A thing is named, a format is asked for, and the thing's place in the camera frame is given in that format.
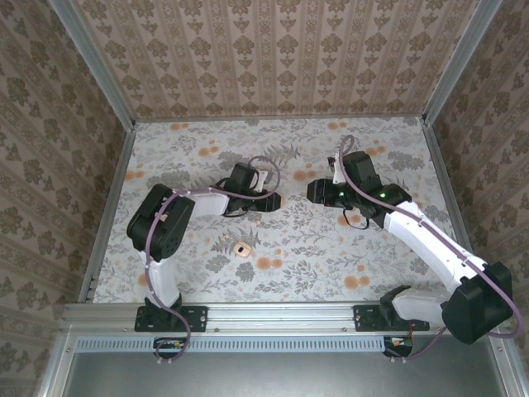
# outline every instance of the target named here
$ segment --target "damask wallpaper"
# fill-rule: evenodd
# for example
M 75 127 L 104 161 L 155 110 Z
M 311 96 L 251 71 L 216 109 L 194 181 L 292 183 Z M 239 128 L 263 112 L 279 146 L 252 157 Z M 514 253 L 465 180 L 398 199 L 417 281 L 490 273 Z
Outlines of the damask wallpaper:
M 478 0 L 74 0 L 156 118 L 422 112 Z
M 0 395 L 32 395 L 124 131 L 46 1 L 0 1 Z
M 503 1 L 434 129 L 472 246 L 509 266 L 529 323 L 529 2 Z
M 436 275 L 396 237 L 374 224 L 349 227 L 340 209 L 307 200 L 309 182 L 332 177 L 327 157 L 347 134 L 357 138 L 356 150 L 372 156 L 384 183 L 403 186 L 452 234 L 418 117 L 139 123 L 94 302 L 143 301 L 144 265 L 126 226 L 154 184 L 208 186 L 253 155 L 268 156 L 282 170 L 281 209 L 192 219 L 170 260 L 185 301 L 344 301 L 379 299 L 402 284 L 438 288 Z M 365 225 L 358 212 L 348 217 L 353 226 Z M 252 247 L 247 259 L 234 254 L 238 241 Z

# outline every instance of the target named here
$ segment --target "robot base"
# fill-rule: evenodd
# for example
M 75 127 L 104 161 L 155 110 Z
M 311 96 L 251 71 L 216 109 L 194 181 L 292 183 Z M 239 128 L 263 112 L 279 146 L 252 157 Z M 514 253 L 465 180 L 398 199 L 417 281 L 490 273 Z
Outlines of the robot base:
M 373 331 L 428 331 L 430 324 L 419 320 L 404 320 L 394 309 L 392 301 L 401 292 L 410 288 L 401 285 L 380 298 L 380 304 L 361 304 L 353 306 L 355 312 L 355 330 L 357 332 Z
M 206 332 L 207 306 L 182 306 L 182 295 L 171 308 L 188 320 L 192 332 Z M 136 312 L 136 332 L 185 332 L 185 326 L 173 314 L 159 308 L 147 298 Z

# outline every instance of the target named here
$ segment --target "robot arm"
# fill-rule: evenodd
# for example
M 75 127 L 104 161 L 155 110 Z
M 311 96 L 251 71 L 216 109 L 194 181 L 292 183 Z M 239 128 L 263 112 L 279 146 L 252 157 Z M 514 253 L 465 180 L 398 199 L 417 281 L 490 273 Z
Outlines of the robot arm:
M 175 266 L 169 258 L 178 250 L 191 218 L 207 215 L 229 217 L 238 211 L 273 212 L 281 207 L 281 196 L 277 193 L 267 198 L 263 184 L 268 172 L 259 171 L 251 165 L 237 163 L 229 178 L 223 180 L 224 187 L 190 190 L 177 197 L 162 214 L 153 234 L 149 266 L 149 276 L 153 289 L 166 307 L 172 307 L 180 298 L 175 283 Z M 146 263 L 145 242 L 150 227 L 163 203 L 173 194 L 173 190 L 162 184 L 155 185 L 130 221 L 126 234 L 134 248 L 140 252 Z M 244 194 L 257 199 L 231 197 L 229 193 Z M 157 304 L 148 293 L 149 301 Z
M 311 182 L 307 188 L 307 198 L 313 203 L 327 207 L 358 208 L 364 217 L 373 219 L 381 228 L 410 246 L 436 272 L 446 287 L 446 292 L 441 294 L 411 289 L 408 286 L 390 291 L 381 299 L 381 303 L 391 302 L 391 307 L 386 312 L 386 320 L 389 323 L 392 318 L 398 316 L 404 320 L 416 319 L 444 324 L 454 337 L 470 344 L 512 316 L 512 310 L 503 299 L 427 230 L 425 225 L 432 226 L 459 253 L 467 260 L 472 260 L 472 263 L 512 297 L 511 274 L 504 265 L 499 262 L 487 264 L 467 252 L 436 227 L 402 188 L 396 184 L 383 186 L 369 155 L 363 151 L 344 156 L 348 176 L 362 191 L 416 215 L 421 219 L 420 222 L 358 195 L 345 183 L 346 179 L 340 168 L 334 166 L 337 156 L 328 160 L 334 168 L 333 179 Z

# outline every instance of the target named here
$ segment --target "patterned wallpaper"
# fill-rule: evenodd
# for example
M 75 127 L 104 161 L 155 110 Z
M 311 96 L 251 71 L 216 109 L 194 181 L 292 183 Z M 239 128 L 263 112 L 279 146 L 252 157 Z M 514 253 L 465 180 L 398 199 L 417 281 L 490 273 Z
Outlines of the patterned wallpaper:
M 529 323 L 529 2 L 503 2 L 434 128 L 472 246 L 509 266 Z
M 0 395 L 28 396 L 75 301 L 124 131 L 46 1 L 0 2 Z
M 75 0 L 136 118 L 420 113 L 478 0 Z

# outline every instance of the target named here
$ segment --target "gray panel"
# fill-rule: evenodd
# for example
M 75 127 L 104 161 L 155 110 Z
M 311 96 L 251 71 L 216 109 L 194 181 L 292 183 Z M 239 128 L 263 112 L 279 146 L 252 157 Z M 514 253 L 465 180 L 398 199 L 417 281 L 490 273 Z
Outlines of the gray panel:
M 189 353 L 171 365 L 151 354 L 76 354 L 65 396 L 504 396 L 486 341 L 443 337 L 423 358 L 380 353 Z

